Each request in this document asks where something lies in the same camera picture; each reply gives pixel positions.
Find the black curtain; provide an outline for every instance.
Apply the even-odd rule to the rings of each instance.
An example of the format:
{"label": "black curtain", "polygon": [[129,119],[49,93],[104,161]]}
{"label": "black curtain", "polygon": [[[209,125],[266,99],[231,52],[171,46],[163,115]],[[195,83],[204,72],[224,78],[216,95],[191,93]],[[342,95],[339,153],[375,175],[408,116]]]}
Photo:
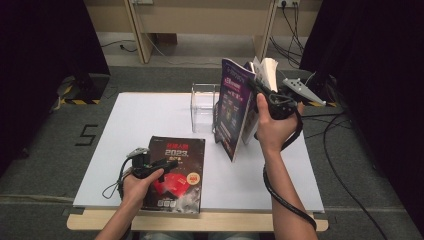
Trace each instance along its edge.
{"label": "black curtain", "polygon": [[373,161],[422,235],[423,26],[421,0],[323,0],[300,64],[337,78]]}
{"label": "black curtain", "polygon": [[1,1],[0,36],[1,175],[31,141],[66,77],[110,73],[82,0]]}

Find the book cover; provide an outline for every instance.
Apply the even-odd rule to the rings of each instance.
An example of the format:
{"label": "book cover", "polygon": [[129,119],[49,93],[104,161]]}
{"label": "book cover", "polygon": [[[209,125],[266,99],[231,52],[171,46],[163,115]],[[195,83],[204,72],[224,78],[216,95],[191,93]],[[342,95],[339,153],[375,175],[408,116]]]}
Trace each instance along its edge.
{"label": "book cover", "polygon": [[142,210],[170,213],[200,213],[205,139],[152,136],[151,162],[178,160],[178,167],[149,188]]}
{"label": "book cover", "polygon": [[251,101],[252,90],[248,81],[254,78],[254,72],[231,59],[222,59],[215,141],[221,142],[231,161],[235,160]]}

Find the game controller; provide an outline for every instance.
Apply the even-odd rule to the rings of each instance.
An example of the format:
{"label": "game controller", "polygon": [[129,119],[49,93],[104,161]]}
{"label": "game controller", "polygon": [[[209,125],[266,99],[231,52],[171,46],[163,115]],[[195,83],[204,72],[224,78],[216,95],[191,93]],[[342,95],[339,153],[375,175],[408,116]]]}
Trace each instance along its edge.
{"label": "game controller", "polygon": [[[150,163],[150,150],[148,148],[137,148],[127,155],[127,160],[121,168],[120,177],[118,180],[118,192],[121,199],[124,196],[124,179],[129,174],[134,175],[138,179],[144,179],[150,176],[156,170],[164,169],[162,176],[159,177],[159,182],[165,181],[165,174],[168,174],[172,169],[178,167],[178,160],[168,161],[166,158]],[[124,174],[123,168],[127,161],[132,160],[132,167]]]}
{"label": "game controller", "polygon": [[296,112],[297,102],[293,98],[272,91],[258,79],[249,79],[249,86],[255,93],[255,101],[258,93],[262,93],[265,96],[268,103],[269,114],[273,119],[283,120]]}

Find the floor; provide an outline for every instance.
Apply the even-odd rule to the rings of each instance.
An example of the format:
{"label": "floor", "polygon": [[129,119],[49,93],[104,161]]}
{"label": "floor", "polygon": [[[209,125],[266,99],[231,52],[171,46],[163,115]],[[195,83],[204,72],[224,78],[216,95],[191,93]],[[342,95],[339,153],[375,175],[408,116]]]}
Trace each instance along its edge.
{"label": "floor", "polygon": [[[220,68],[224,57],[241,64],[255,57],[249,36],[179,34],[177,45],[157,44],[150,62],[142,64],[132,33],[98,33],[98,37],[109,66]],[[299,40],[304,46],[307,38]],[[290,46],[291,37],[275,37],[275,41],[284,49],[290,49],[291,56],[300,61],[300,57],[294,55],[300,55],[299,47],[295,44]],[[278,69],[293,70],[297,67],[279,54],[271,42],[266,56],[279,62]]]}

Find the gray carpet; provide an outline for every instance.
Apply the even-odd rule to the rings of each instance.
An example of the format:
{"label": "gray carpet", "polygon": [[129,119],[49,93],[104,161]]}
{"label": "gray carpet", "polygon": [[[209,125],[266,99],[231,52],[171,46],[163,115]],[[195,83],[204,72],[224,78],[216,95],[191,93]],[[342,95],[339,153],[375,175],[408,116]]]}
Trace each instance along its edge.
{"label": "gray carpet", "polygon": [[[219,83],[221,75],[220,69],[212,68],[110,67],[110,70],[112,76],[100,104],[62,105],[46,119],[28,146],[29,157],[14,160],[1,177],[0,239],[93,239],[96,232],[67,229],[67,212],[118,93],[190,92],[192,82]],[[309,75],[300,71],[284,73],[290,78]],[[307,107],[304,115],[341,111],[339,107]],[[319,237],[383,239],[330,168],[322,133],[328,125],[325,121],[331,118],[304,119],[308,152],[330,222],[330,229],[319,233]],[[340,125],[327,133],[326,147],[347,188],[369,210],[389,239],[422,239],[388,181],[374,170],[347,116],[336,122]],[[95,136],[91,144],[90,137],[80,137],[85,126],[89,126],[85,134]],[[28,195],[49,197],[34,200]]]}

